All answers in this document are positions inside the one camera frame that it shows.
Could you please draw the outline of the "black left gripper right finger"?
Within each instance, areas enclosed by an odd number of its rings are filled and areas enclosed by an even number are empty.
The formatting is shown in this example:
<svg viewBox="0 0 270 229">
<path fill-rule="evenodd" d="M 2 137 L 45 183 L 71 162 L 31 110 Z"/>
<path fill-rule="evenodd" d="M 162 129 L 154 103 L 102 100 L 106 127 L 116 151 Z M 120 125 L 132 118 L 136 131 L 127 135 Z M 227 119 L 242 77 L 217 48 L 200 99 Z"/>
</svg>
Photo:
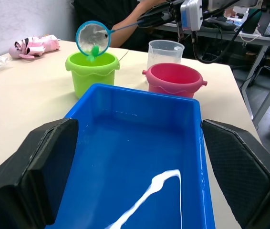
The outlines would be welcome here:
<svg viewBox="0 0 270 229">
<path fill-rule="evenodd" d="M 201 123 L 213 172 L 243 229 L 270 229 L 270 153 L 248 131 Z"/>
</svg>

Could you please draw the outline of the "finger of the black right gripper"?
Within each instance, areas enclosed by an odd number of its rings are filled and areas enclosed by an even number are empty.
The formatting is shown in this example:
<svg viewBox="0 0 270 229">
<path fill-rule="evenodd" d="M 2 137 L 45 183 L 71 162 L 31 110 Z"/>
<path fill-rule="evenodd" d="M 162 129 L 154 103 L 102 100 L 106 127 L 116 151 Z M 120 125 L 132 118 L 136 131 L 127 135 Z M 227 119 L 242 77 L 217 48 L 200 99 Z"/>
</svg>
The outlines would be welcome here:
<svg viewBox="0 0 270 229">
<path fill-rule="evenodd" d="M 171 0 L 166 0 L 163 3 L 153 6 L 147 12 L 140 16 L 140 19 L 161 19 L 171 17 Z"/>
<path fill-rule="evenodd" d="M 163 13 L 153 14 L 153 15 L 142 15 L 137 20 L 137 24 L 139 28 L 158 27 L 168 22 L 171 22 L 171 15 L 163 14 Z"/>
</svg>

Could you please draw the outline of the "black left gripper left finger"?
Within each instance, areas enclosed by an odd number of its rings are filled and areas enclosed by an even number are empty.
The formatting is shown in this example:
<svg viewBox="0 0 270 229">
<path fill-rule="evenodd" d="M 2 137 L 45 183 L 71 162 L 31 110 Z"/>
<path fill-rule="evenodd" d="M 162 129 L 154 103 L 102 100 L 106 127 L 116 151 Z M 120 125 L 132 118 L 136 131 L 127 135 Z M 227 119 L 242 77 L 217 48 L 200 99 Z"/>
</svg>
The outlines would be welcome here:
<svg viewBox="0 0 270 229">
<path fill-rule="evenodd" d="M 43 229 L 55 222 L 78 130 L 70 118 L 43 124 L 0 165 L 0 229 Z"/>
</svg>

